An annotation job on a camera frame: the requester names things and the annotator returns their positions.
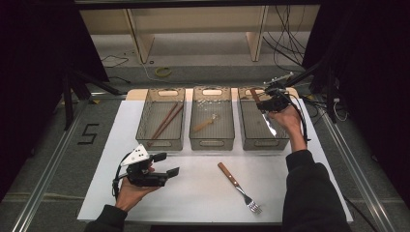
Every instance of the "wooden handle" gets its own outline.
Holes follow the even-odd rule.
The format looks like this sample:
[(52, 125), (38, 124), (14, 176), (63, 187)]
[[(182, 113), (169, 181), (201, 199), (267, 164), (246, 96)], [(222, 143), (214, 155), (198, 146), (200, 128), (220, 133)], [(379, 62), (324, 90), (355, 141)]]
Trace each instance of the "wooden handle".
[(212, 124), (214, 122), (214, 120), (212, 118), (209, 118), (205, 121), (203, 121), (202, 123), (196, 125), (195, 127), (193, 127), (193, 131), (194, 132), (198, 132), (201, 131), (202, 129), (204, 129), (206, 126), (208, 126), (209, 124)]
[(235, 178), (233, 178), (232, 174), (230, 174), (230, 172), (222, 162), (218, 163), (218, 167), (220, 168), (220, 170), (222, 170), (223, 174), (225, 174), (225, 176), (229, 179), (234, 187), (239, 186), (238, 182), (235, 180)]

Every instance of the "fork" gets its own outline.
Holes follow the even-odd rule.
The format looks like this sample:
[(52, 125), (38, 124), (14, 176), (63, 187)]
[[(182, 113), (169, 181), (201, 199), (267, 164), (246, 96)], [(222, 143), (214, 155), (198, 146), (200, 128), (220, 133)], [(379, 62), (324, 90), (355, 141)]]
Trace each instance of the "fork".
[(245, 204), (250, 208), (250, 210), (256, 214), (262, 213), (262, 209), (252, 200), (252, 198), (248, 197), (244, 190), (241, 188), (239, 183), (235, 180), (232, 174), (228, 171), (228, 169), (223, 165), (222, 162), (218, 163), (218, 167), (222, 170), (223, 174), (228, 178), (228, 180), (232, 183), (232, 185), (244, 196)]

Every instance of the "plastic bin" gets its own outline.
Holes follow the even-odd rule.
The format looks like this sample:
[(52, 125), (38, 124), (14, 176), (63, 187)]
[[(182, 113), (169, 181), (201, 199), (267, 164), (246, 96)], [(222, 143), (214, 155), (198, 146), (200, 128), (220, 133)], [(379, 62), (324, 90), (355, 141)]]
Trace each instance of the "plastic bin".
[(229, 87), (194, 87), (190, 116), (193, 150), (229, 151), (235, 138)]
[(271, 122), (277, 131), (277, 135), (273, 136), (271, 134), (250, 93), (252, 88), (260, 93), (259, 99), (262, 101), (270, 98), (270, 96), (263, 93), (263, 88), (243, 87), (238, 89), (238, 114), (243, 148), (245, 151), (283, 150), (289, 142), (289, 137), (275, 120), (271, 120)]
[(147, 151), (183, 149), (185, 89), (149, 89), (136, 140)]

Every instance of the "fork tines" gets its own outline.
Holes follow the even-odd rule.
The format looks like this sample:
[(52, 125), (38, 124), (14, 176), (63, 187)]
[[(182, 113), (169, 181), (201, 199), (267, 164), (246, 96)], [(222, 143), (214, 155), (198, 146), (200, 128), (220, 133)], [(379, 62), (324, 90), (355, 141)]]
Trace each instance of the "fork tines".
[(258, 205), (256, 205), (256, 203), (254, 202), (254, 201), (251, 201), (249, 204), (248, 204), (248, 207), (250, 208), (250, 210), (252, 211), (252, 212), (254, 212), (254, 213), (256, 213), (256, 214), (260, 214), (260, 213), (262, 213), (262, 209), (258, 206)]

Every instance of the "person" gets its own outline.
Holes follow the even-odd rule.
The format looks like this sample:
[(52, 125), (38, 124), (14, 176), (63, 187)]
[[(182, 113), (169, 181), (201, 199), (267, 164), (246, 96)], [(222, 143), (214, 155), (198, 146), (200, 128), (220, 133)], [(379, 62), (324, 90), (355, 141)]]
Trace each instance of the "person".
[(160, 187), (137, 187), (130, 183), (128, 178), (123, 178), (121, 190), (115, 202), (115, 206), (104, 205), (99, 217), (87, 223), (84, 232), (121, 232), (124, 229), (124, 221), (130, 209), (142, 200), (148, 193)]
[[(308, 150), (296, 109), (289, 105), (281, 112), (270, 112), (269, 117), (287, 131), (292, 149), (286, 157), (289, 174), (286, 178), (281, 230), (351, 231), (326, 167), (315, 163)], [(124, 178), (115, 206), (105, 205), (101, 215), (88, 223), (85, 231), (122, 231), (127, 212), (156, 189), (138, 188)]]
[(292, 153), (286, 157), (289, 174), (283, 204), (282, 231), (351, 231), (346, 214), (322, 163), (315, 163), (302, 135), (301, 119), (289, 105), (269, 112), (289, 135)]

